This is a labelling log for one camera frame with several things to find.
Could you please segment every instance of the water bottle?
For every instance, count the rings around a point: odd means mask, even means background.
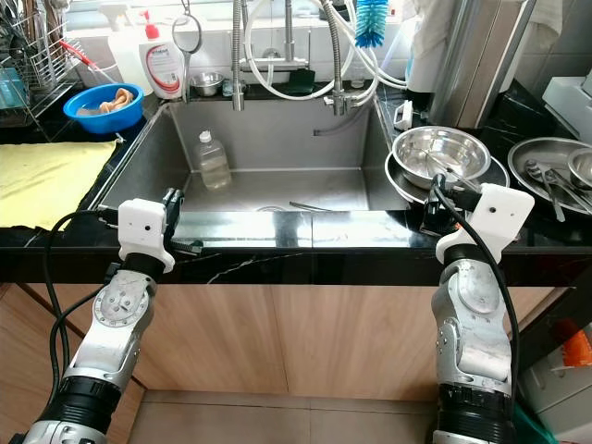
[[[200,170],[203,184],[208,190],[219,190],[232,181],[224,146],[212,139],[210,131],[200,134]]]

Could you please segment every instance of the stainless steel bowl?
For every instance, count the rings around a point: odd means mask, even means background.
[[[572,184],[582,190],[592,190],[592,146],[575,150],[567,158]]]
[[[429,190],[437,173],[445,174],[447,182],[458,181],[443,166],[471,180],[484,174],[491,164],[489,150],[481,141],[447,127],[419,127],[403,132],[393,142],[392,153],[403,176],[424,190]]]
[[[223,81],[224,76],[222,74],[217,72],[201,72],[191,77],[189,84],[199,95],[208,97],[218,92]]]

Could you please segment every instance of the plastic bottle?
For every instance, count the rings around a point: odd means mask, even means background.
[[[153,89],[146,79],[138,53],[140,34],[137,28],[125,27],[124,18],[127,6],[101,5],[99,10],[107,16],[113,31],[107,38],[107,44],[115,63],[117,63],[121,78],[126,83],[138,85],[145,95],[151,94]]]
[[[154,93],[162,99],[181,97],[181,79],[183,78],[183,59],[181,51],[173,42],[172,37],[161,37],[156,25],[150,23],[148,11],[146,17],[147,42],[140,43],[140,60],[144,73],[154,89]]]
[[[212,139],[210,131],[204,131],[200,134],[198,152],[205,187],[212,191],[228,186],[232,181],[232,177],[228,168],[226,152],[222,143]]]

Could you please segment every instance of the cabinet door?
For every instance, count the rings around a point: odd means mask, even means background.
[[[41,284],[31,287],[47,298]],[[70,305],[96,286],[59,284]],[[86,332],[91,309],[73,314]],[[286,393],[269,287],[162,285],[134,375],[148,389]]]
[[[436,288],[273,287],[290,394],[432,401]],[[519,319],[551,289],[511,289]]]
[[[48,338],[54,318],[17,285],[0,287],[0,442],[25,432],[41,414],[51,391]],[[69,331],[70,347],[80,337]],[[143,388],[130,382],[107,437],[109,442],[128,442]]]

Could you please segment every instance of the stainless steel sink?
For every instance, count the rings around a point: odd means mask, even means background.
[[[194,146],[211,130],[227,150],[232,184],[208,191]],[[369,106],[334,117],[322,101],[250,101],[162,106],[124,159],[99,204],[159,200],[168,187],[185,191],[184,212],[396,210],[407,203],[384,177],[389,145]]]

